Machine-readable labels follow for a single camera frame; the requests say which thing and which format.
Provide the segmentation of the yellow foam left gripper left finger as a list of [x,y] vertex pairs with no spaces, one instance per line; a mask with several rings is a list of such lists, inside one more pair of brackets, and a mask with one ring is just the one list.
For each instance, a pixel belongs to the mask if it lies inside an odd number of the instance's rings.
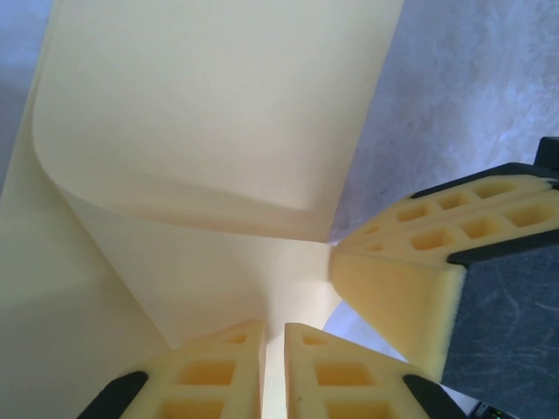
[[260,418],[266,329],[246,321],[127,368],[82,418]]

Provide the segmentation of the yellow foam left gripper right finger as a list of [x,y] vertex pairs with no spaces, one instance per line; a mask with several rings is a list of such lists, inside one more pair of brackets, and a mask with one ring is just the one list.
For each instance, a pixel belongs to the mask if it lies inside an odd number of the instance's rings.
[[410,363],[301,324],[285,325],[289,418],[461,418],[463,410]]

